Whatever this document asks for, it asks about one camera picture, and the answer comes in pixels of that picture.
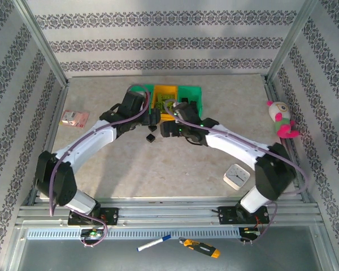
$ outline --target yellow utility knife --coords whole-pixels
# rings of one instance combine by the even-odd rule
[[[201,243],[191,239],[186,239],[183,237],[180,237],[179,240],[181,244],[183,244],[185,247],[190,248],[191,250],[195,250],[197,252],[200,252],[207,256],[211,256],[213,258],[220,257],[220,251],[214,248],[213,246],[210,246],[209,244]]]

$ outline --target yellow bin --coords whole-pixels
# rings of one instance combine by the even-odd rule
[[[174,95],[174,99],[177,100],[178,86],[167,86],[167,85],[155,85],[152,99],[152,108],[155,108],[156,102],[158,101],[158,94],[161,95]],[[167,113],[160,114],[160,120],[174,120],[172,116]]]

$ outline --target stuffed animal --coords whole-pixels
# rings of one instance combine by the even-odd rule
[[[275,132],[280,138],[294,138],[300,135],[299,131],[292,131],[295,121],[290,120],[290,111],[286,103],[267,102],[269,114],[275,122]]]

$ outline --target wall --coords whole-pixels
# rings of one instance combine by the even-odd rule
[[[304,0],[28,0],[68,77],[266,74]]]
[[[319,1],[273,85],[301,131],[293,145],[339,261],[339,0]]]
[[[60,92],[13,4],[0,0],[0,270]]]

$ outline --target white marker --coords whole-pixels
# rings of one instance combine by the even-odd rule
[[[144,250],[144,249],[149,248],[149,247],[151,247],[151,246],[154,246],[155,244],[162,243],[163,241],[166,241],[166,240],[168,240],[168,239],[170,239],[170,238],[171,238],[171,235],[170,235],[170,234],[169,234],[169,235],[166,235],[166,236],[164,236],[164,237],[162,237],[162,238],[160,238],[160,239],[158,239],[158,240],[152,241],[152,242],[150,242],[150,243],[148,243],[148,244],[144,244],[143,246],[138,247],[138,248],[137,248],[137,251],[141,251],[141,250]]]

